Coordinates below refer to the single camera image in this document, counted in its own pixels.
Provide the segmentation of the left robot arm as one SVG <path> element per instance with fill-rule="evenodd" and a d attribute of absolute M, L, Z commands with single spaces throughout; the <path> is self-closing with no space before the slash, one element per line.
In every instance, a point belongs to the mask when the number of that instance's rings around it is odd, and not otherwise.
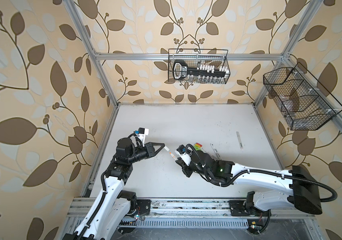
<path fill-rule="evenodd" d="M 163 143 L 143 143 L 136 134 L 118 140 L 116 153 L 101 174 L 102 189 L 84 220 L 64 240 L 110 240 L 125 216 L 138 211 L 136 193 L 124 191 L 133 164 L 155 157 Z"/>

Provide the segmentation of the white marker orange tip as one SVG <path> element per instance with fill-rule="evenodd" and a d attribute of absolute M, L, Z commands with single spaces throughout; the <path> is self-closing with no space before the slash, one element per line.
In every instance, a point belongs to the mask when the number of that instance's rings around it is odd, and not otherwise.
<path fill-rule="evenodd" d="M 173 158 L 175 161 L 178 160 L 178 158 L 177 158 L 174 154 L 172 154 L 171 152 L 169 152 L 169 154 L 172 156 L 172 158 Z"/>

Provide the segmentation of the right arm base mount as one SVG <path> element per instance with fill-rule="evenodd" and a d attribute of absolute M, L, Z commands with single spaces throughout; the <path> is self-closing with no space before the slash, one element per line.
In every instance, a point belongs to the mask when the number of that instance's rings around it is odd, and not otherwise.
<path fill-rule="evenodd" d="M 262 218 L 271 214 L 271 211 L 261 211 L 255 207 L 247 208 L 245 200 L 230 200 L 228 203 L 232 217 Z"/>

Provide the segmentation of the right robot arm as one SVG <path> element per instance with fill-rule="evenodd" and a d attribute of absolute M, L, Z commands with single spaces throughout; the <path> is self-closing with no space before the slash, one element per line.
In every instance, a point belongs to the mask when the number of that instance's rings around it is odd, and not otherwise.
<path fill-rule="evenodd" d="M 277 208 L 294 207 L 311 214 L 322 214 L 322 203 L 337 200 L 337 192 L 316 181 L 302 166 L 291 170 L 265 170 L 247 167 L 231 161 L 215 160 L 193 145 L 180 145 L 175 153 L 176 163 L 186 177 L 199 174 L 206 182 L 221 188 L 245 184 L 264 188 L 265 192 L 250 190 L 245 208 L 266 212 Z"/>

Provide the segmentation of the white marker pink tip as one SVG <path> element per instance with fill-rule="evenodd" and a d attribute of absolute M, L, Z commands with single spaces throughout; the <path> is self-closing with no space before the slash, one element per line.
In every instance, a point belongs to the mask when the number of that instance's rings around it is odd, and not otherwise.
<path fill-rule="evenodd" d="M 238 138 L 240 149 L 243 149 L 244 147 L 243 147 L 243 143 L 242 143 L 242 139 L 241 139 L 240 133 L 236 132 L 236 134 L 237 134 L 237 138 Z"/>

